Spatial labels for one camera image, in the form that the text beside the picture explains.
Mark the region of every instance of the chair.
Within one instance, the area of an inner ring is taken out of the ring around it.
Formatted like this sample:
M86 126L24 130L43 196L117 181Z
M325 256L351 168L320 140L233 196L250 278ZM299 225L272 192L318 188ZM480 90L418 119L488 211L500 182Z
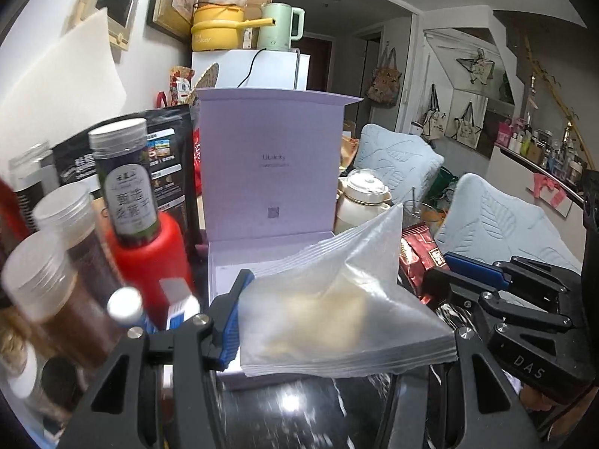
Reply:
M582 265L561 240L544 211L466 174L435 235L441 251L492 264L521 256L580 273Z
M353 164L357 169L376 171L389 187L393 202L401 204L412 199L412 187L417 201L424 198L443 161L419 136L395 133L371 123L362 129Z

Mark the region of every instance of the pink ribbon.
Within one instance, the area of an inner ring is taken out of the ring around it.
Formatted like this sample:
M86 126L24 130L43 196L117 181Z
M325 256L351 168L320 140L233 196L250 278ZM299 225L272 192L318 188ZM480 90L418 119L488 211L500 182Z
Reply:
M541 197L541 190L543 187L546 187L551 192L557 191L556 195L551 199L551 207L553 209L557 209L562 201L566 198L565 191L561 188L561 186L553 180L551 177L547 177L545 174L534 174L534 191L532 195L535 199Z

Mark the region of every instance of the yellow pot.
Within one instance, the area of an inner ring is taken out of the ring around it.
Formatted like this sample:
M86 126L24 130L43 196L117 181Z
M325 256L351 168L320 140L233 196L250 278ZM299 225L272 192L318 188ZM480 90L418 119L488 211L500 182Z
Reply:
M191 47L194 52L241 49L243 32L251 27L271 27L273 18L244 20L245 11L235 5L206 4L194 13Z

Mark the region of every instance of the white pot with lid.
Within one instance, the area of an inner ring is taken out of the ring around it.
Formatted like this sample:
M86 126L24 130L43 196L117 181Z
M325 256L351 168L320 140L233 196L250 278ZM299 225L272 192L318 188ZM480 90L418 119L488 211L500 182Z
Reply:
M333 232L338 235L388 211L391 206L384 201L390 199L389 188L375 171L356 169L347 177L340 177Z

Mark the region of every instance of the silver screw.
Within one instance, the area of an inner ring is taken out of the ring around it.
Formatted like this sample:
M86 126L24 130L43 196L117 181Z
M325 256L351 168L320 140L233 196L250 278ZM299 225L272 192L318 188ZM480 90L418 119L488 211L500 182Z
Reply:
M472 339L474 337L474 329L470 327L460 327L457 332L462 339Z
M131 339L138 339L139 337L142 337L143 333L144 330L142 327L134 326L127 331L127 337Z
M197 314L194 315L194 319L192 321L196 326L205 326L210 322L210 317L206 314Z

